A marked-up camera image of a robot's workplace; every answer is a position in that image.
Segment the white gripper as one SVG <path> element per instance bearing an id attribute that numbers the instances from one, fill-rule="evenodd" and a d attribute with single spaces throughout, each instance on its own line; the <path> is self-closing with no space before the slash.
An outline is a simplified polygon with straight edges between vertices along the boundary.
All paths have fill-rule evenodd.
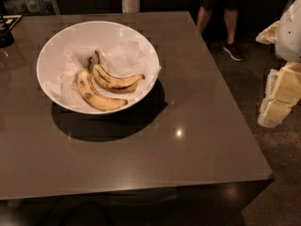
<path id="1" fill-rule="evenodd" d="M 265 128 L 277 127 L 290 114 L 291 107 L 300 100 L 301 63 L 287 63 L 279 71 L 271 69 L 267 76 L 258 124 Z"/>

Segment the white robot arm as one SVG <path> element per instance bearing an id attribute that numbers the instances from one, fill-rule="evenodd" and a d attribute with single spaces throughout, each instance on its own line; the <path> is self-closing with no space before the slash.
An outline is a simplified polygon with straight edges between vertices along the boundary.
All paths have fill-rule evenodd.
<path id="1" fill-rule="evenodd" d="M 301 100 L 301 0 L 294 0 L 256 41 L 274 44 L 276 56 L 286 61 L 281 69 L 270 70 L 258 117 L 260 126 L 275 128 Z"/>

